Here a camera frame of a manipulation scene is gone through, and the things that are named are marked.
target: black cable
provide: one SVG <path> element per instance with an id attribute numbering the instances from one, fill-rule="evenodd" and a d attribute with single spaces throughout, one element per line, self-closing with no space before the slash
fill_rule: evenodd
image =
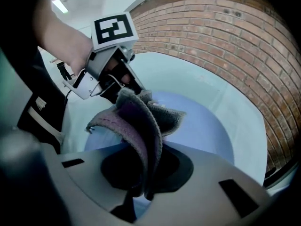
<path id="1" fill-rule="evenodd" d="M 66 97 L 65 97 L 65 106 L 67 105 L 67 97 L 68 97 L 68 95 L 70 94 L 70 92 L 71 92 L 71 90 L 68 91 L 68 93 L 67 93 L 67 95 L 66 95 Z"/>

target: black and white square marker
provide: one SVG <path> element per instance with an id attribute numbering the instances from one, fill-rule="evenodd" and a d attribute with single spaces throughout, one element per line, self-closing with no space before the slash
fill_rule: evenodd
<path id="1" fill-rule="evenodd" d="M 91 25 L 94 49 L 123 43 L 131 47 L 138 39 L 129 13 L 103 17 L 95 20 Z"/>

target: brick wall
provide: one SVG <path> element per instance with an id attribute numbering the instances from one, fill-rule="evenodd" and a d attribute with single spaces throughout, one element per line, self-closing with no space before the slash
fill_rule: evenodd
<path id="1" fill-rule="evenodd" d="M 231 83 L 261 111 L 267 170 L 294 155 L 301 128 L 301 56 L 266 0 L 147 0 L 131 11 L 136 53 L 190 61 Z"/>

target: ceiling light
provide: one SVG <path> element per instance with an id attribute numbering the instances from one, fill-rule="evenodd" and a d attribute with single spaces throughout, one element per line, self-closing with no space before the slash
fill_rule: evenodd
<path id="1" fill-rule="evenodd" d="M 60 0 L 52 0 L 53 4 L 58 7 L 63 13 L 68 13 L 67 8 L 64 6 L 64 4 Z"/>

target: black rectangular slot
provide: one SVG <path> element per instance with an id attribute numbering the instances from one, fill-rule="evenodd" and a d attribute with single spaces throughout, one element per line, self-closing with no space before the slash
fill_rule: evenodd
<path id="1" fill-rule="evenodd" d="M 78 165 L 81 163 L 84 163 L 84 161 L 78 158 L 78 159 L 74 159 L 74 160 L 70 160 L 70 161 L 64 161 L 64 162 L 62 162 L 62 165 L 64 168 L 69 168 L 69 167 L 72 167 L 72 166 L 75 166 L 75 165 Z"/>
<path id="2" fill-rule="evenodd" d="M 258 208 L 258 205 L 249 195 L 233 180 L 219 182 L 222 189 L 236 208 L 240 217 L 245 217 Z"/>

